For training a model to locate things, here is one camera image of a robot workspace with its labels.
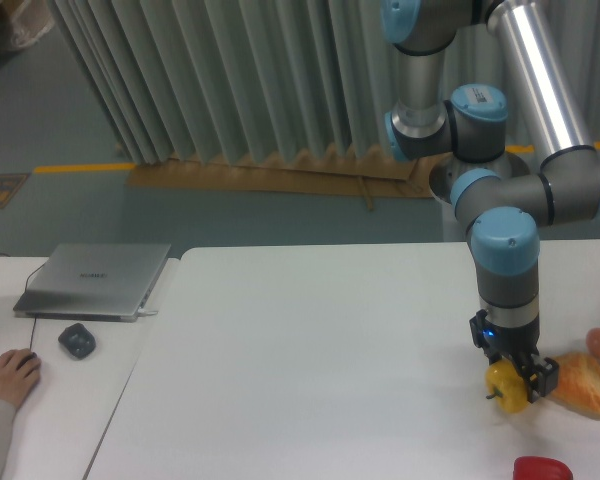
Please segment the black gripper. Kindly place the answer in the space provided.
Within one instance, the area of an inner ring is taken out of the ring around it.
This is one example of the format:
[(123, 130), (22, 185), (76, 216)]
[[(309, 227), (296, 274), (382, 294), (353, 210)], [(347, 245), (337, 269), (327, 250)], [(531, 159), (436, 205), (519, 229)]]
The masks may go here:
[(483, 350), (492, 366), (503, 358), (514, 365), (522, 378), (529, 403), (553, 392), (559, 382), (560, 366), (549, 357), (541, 357), (537, 348), (540, 336), (540, 321), (520, 327), (502, 327), (489, 321), (488, 312), (479, 310), (469, 320), (474, 345)]

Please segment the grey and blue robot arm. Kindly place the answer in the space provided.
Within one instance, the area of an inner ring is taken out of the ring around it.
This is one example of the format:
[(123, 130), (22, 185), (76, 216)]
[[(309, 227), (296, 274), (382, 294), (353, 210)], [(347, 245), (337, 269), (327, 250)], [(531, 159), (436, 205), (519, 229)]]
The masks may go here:
[[(399, 161), (450, 153), (447, 202), (464, 230), (480, 309), (472, 339), (490, 362), (510, 361), (529, 401), (558, 384), (560, 367), (539, 339), (538, 231), (600, 217), (600, 158), (568, 85), (538, 1), (384, 1), (386, 41), (399, 54), (399, 98), (385, 115)], [(446, 48), (484, 25), (502, 49), (540, 169), (504, 177), (508, 106), (484, 84), (440, 93)]]

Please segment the person's hand on mouse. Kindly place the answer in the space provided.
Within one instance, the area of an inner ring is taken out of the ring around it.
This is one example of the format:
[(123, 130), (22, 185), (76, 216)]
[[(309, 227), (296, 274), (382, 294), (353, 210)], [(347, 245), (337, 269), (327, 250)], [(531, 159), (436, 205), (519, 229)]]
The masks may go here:
[(0, 356), (0, 400), (19, 410), (37, 386), (28, 388), (19, 369), (26, 358), (34, 353), (30, 349), (9, 350)]

